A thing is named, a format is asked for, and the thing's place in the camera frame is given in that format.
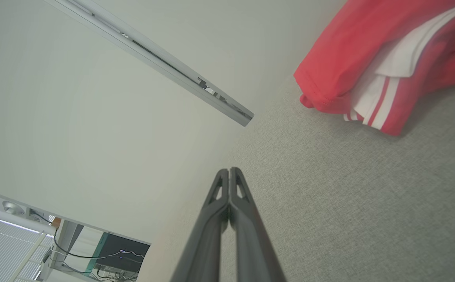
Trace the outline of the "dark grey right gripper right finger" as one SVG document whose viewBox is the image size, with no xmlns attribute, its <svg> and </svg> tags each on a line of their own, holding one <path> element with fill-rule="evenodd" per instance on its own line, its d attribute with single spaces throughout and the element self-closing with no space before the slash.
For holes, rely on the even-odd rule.
<svg viewBox="0 0 455 282">
<path fill-rule="evenodd" d="M 286 282 L 263 220 L 239 168 L 229 170 L 230 224 L 235 230 L 237 282 Z"/>
</svg>

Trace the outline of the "red t-shirt with white sleeves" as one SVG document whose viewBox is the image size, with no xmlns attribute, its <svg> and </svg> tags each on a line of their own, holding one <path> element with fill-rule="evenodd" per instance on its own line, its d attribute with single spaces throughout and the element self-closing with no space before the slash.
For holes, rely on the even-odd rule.
<svg viewBox="0 0 455 282">
<path fill-rule="evenodd" d="M 305 107 L 398 136 L 455 85 L 455 0 L 347 0 L 294 77 Z"/>
</svg>

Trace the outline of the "grey partition post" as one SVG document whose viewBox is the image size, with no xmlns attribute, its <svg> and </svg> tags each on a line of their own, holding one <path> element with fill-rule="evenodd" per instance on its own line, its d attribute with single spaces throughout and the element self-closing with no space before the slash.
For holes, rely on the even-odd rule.
<svg viewBox="0 0 455 282">
<path fill-rule="evenodd" d="M 43 0 L 120 47 L 236 123 L 247 126 L 254 113 L 94 0 Z"/>
</svg>

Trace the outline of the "grey fabric sofa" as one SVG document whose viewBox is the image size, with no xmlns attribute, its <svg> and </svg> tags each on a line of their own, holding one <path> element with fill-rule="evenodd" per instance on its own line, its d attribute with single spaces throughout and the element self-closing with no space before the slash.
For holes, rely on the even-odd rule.
<svg viewBox="0 0 455 282">
<path fill-rule="evenodd" d="M 305 109 L 288 79 L 247 127 L 209 123 L 138 282 L 169 282 L 220 168 L 236 166 L 288 282 L 455 282 L 455 86 L 400 136 Z"/>
</svg>

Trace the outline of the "white window blind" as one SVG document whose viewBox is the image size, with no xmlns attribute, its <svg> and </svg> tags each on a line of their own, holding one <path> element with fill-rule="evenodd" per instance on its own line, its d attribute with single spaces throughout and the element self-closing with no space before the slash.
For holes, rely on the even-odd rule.
<svg viewBox="0 0 455 282">
<path fill-rule="evenodd" d="M 0 198 L 0 282 L 39 278 L 53 244 L 52 222 L 45 213 Z"/>
</svg>

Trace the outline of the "black electronics box with lights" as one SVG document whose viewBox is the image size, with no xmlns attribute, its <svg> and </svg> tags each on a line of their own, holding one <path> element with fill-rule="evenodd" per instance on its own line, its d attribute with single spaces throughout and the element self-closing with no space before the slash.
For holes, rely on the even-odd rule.
<svg viewBox="0 0 455 282">
<path fill-rule="evenodd" d="M 120 274 L 137 273 L 150 245 L 109 233 L 102 234 L 94 251 L 94 269 Z"/>
</svg>

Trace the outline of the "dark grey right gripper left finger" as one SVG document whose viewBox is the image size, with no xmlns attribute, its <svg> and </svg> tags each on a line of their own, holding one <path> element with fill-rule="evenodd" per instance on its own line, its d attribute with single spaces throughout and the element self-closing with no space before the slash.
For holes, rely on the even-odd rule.
<svg viewBox="0 0 455 282">
<path fill-rule="evenodd" d="M 217 172 L 170 282 L 219 282 L 221 236 L 229 218 L 229 171 Z"/>
</svg>

